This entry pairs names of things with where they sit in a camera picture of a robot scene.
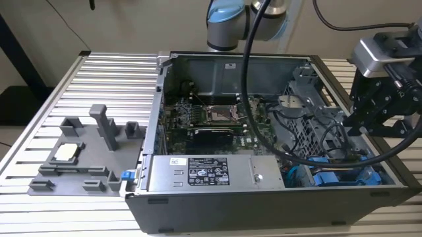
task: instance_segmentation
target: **motherboard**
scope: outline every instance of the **motherboard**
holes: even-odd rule
[[[195,95],[165,106],[168,155],[270,155],[247,124],[243,103],[207,105],[204,101]],[[275,142],[264,103],[254,97],[250,103],[260,133]]]

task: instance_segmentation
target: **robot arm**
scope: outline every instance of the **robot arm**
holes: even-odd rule
[[[254,0],[244,6],[243,0],[215,0],[208,11],[209,51],[232,51],[239,40],[244,40],[263,0]],[[272,0],[264,11],[255,40],[276,38],[286,26],[284,0]]]
[[[418,24],[407,31],[362,38],[355,47],[356,74],[350,94],[354,112],[343,121],[351,127],[351,136],[367,132],[371,136],[404,138],[412,131],[407,119],[396,120],[392,126],[383,123],[394,116],[420,112],[422,18]]]

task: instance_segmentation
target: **power supply label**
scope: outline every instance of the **power supply label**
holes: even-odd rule
[[[230,185],[227,158],[188,158],[189,185]]]

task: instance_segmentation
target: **aluminum extrusion table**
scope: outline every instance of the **aluminum extrusion table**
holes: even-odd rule
[[[61,131],[65,116],[95,124],[93,103],[105,104],[116,124],[147,126],[156,81],[156,55],[91,53],[79,56],[40,111],[0,161],[0,234],[25,237],[83,235],[147,236],[139,230],[123,198],[32,197],[28,184],[37,174]],[[355,67],[346,60],[323,60],[350,92]],[[386,139],[395,146],[399,139]],[[399,154],[422,182],[422,139]],[[189,236],[422,236],[422,195],[398,207],[375,210],[351,227],[191,233]]]

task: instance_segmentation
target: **blue latch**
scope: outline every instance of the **blue latch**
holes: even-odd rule
[[[133,181],[135,180],[135,171],[123,171],[121,180]]]

